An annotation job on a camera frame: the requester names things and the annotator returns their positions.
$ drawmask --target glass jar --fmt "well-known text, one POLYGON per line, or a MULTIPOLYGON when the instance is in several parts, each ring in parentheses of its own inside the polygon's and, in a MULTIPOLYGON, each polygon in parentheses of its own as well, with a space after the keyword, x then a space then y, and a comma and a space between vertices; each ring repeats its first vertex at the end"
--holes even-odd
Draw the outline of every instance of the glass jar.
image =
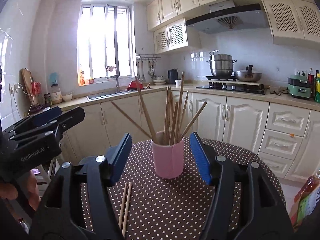
POLYGON ((62 94, 58 84, 51 85, 50 97, 53 105, 56 105, 62 102, 62 94))

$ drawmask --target drawer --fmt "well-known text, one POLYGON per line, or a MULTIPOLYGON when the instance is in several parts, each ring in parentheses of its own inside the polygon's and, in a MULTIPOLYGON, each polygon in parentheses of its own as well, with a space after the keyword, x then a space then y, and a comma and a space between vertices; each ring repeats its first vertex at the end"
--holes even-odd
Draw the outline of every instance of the drawer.
POLYGON ((304 136, 310 110, 270 103, 266 128, 304 136))
POLYGON ((288 170, 292 165, 292 160, 282 157, 273 156, 267 153, 258 153, 258 157, 270 168, 270 170, 280 178, 286 176, 288 170))
POLYGON ((265 129, 260 152, 294 160, 303 137, 265 129))

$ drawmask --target table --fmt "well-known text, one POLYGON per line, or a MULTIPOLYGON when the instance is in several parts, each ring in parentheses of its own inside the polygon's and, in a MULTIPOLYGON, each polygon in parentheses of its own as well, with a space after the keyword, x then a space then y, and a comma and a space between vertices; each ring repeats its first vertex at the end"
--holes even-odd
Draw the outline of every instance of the table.
MULTIPOLYGON (((284 195, 280 182, 268 166, 256 154, 227 143, 202 139, 232 161, 245 164, 258 162, 271 179, 283 203, 284 195)), ((184 170, 175 179, 162 179, 154 172, 151 141, 132 146, 121 179, 109 188, 109 197, 117 219, 119 218, 125 182, 132 182, 130 209, 126 228, 126 239, 174 240, 198 239, 209 211, 214 187, 207 186, 201 179, 189 145, 184 142, 184 170)), ((240 184, 235 185, 234 204, 229 229, 237 227, 240 206, 240 184)), ((90 209, 84 208, 86 227, 92 228, 90 209)))

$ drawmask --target tile backsplash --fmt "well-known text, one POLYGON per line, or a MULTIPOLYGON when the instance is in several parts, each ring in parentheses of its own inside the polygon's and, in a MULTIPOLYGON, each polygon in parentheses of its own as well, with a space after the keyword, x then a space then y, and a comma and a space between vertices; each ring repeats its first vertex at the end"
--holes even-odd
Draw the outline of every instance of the tile backsplash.
POLYGON ((200 39, 202 49, 170 55, 170 66, 180 70, 179 75, 184 71, 186 79, 206 80, 206 75, 212 75, 207 60, 209 52, 216 49, 220 50, 218 53, 229 54, 237 60, 234 70, 253 65, 254 71, 262 72, 261 82, 274 86, 286 86, 287 77, 294 74, 296 69, 308 73, 310 68, 314 73, 320 69, 319 50, 275 45, 269 28, 211 35, 200 33, 200 39))

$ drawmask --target cutting board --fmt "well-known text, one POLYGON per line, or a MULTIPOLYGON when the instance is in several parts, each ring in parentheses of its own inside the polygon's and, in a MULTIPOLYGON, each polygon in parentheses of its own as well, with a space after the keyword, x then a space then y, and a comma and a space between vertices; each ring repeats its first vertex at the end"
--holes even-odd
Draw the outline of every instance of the cutting board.
MULTIPOLYGON (((32 88, 31 88, 31 83, 32 83, 32 76, 31 76, 31 72, 29 70, 27 70, 26 68, 22 68, 21 69, 21 73, 23 76, 23 81, 25 84, 25 88, 28 94, 32 94, 32 88)), ((36 96, 33 97, 33 105, 37 105, 38 104, 38 99, 36 98, 36 96)))

